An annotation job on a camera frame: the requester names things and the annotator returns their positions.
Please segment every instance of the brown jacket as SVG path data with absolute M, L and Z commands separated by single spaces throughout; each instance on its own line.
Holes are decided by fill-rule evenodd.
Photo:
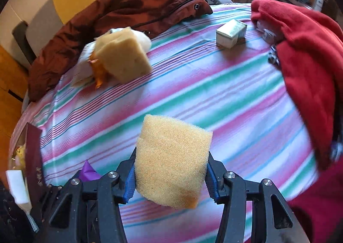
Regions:
M 75 15 L 42 49 L 29 76 L 38 101 L 78 61 L 83 47 L 111 28 L 131 28 L 154 38 L 188 17 L 212 14 L 206 0 L 96 0 Z

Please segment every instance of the yellow sponge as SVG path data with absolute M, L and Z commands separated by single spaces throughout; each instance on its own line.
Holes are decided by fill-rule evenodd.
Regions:
M 96 40 L 95 56 L 122 84 L 151 72 L 146 53 L 128 27 Z
M 195 208 L 205 180 L 212 132 L 146 115 L 137 141 L 137 191 L 160 205 Z

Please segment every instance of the orange plastic wrapper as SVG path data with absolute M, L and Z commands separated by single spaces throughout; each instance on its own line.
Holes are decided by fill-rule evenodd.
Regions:
M 101 61 L 97 59 L 94 53 L 92 53 L 89 58 L 88 62 L 90 63 L 90 66 L 92 67 L 94 79 L 95 79 L 95 88 L 100 88 L 101 85 L 105 82 L 107 82 L 108 78 L 108 72 L 102 65 Z

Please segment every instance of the striped tablecloth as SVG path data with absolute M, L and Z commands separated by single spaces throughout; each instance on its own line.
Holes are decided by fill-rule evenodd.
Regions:
M 286 92 L 280 71 L 267 62 L 270 46 L 250 21 L 250 5 L 213 7 L 153 39 L 153 72 L 126 85 L 95 89 L 70 85 L 73 69 L 37 104 L 31 104 L 11 138 L 26 122 L 42 129 L 45 180 L 64 184 L 87 159 L 100 173 L 117 168 L 133 151 L 145 114 L 163 114 L 213 131 L 211 153 L 245 179 L 270 178 L 285 198 L 316 178 L 308 132 Z M 248 24 L 246 43 L 216 46 L 215 30 L 231 19 Z M 120 208 L 129 243 L 214 242 L 223 205 L 206 186 L 193 210 L 154 204 L 135 192 Z M 247 206 L 245 238 L 251 232 Z

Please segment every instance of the purple object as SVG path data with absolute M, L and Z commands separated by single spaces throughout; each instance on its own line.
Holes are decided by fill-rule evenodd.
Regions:
M 100 179 L 101 175 L 97 173 L 94 168 L 89 164 L 86 160 L 85 164 L 83 165 L 80 175 L 78 176 L 79 179 L 83 182 L 85 181 L 93 181 Z

